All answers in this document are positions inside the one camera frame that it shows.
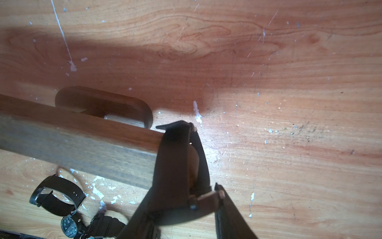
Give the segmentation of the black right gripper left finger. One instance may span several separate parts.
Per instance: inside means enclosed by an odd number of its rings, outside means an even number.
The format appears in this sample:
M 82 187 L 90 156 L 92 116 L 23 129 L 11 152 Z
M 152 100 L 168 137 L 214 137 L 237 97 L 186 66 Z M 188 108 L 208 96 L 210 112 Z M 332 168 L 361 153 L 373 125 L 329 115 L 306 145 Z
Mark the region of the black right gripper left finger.
M 150 215 L 152 189 L 148 191 L 143 201 L 129 220 L 128 224 L 118 234 L 117 239 L 160 239 L 161 230 Z

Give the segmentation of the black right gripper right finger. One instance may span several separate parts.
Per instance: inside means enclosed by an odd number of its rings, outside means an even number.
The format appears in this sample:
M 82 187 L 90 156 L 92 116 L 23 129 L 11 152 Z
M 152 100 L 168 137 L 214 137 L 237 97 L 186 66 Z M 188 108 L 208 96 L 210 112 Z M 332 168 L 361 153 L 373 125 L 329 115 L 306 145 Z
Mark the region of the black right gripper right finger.
M 257 239 L 222 185 L 215 184 L 219 193 L 219 208 L 215 211 L 215 228 L 218 239 Z

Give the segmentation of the black watch placed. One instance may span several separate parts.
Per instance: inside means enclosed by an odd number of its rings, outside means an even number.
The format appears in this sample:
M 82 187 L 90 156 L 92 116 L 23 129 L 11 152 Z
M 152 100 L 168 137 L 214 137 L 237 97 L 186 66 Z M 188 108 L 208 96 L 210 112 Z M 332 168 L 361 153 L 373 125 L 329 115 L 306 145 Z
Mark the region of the black watch placed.
M 195 220 L 219 205 L 200 137 L 192 123 L 160 125 L 165 131 L 157 153 L 149 212 L 161 226 Z

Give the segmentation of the black slim round watch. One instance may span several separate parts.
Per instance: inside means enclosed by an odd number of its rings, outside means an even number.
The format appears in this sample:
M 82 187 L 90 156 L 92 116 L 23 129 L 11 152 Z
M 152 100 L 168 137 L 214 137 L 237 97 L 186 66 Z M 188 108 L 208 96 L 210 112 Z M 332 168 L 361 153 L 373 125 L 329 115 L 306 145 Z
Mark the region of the black slim round watch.
M 86 195 L 77 184 L 51 175 L 45 178 L 32 193 L 29 202 L 56 216 L 76 213 Z

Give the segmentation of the dark wooden watch stand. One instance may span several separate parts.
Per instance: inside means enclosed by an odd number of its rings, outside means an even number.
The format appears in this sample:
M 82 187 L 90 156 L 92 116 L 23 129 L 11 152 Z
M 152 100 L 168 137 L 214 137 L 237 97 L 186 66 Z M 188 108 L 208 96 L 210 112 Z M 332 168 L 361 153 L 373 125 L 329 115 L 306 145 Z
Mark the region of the dark wooden watch stand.
M 142 100 L 66 87 L 55 106 L 1 95 L 1 149 L 148 189 L 162 133 Z

